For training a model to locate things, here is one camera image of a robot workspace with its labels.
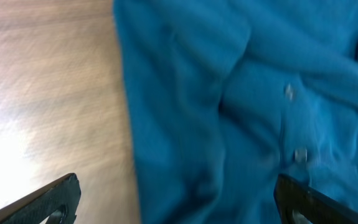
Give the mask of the blue polo shirt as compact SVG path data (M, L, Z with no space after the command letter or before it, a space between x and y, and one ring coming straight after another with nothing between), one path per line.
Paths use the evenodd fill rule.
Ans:
M358 1L113 12L143 223L278 223L279 174L358 212Z

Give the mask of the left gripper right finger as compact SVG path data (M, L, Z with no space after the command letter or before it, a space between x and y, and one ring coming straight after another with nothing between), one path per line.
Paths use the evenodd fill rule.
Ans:
M358 224L358 213L296 179L280 174L274 199L282 224Z

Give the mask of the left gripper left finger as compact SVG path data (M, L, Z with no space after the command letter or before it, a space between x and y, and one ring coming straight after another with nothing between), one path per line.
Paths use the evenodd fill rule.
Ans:
M77 175L66 174L0 209L0 224L73 224L80 197Z

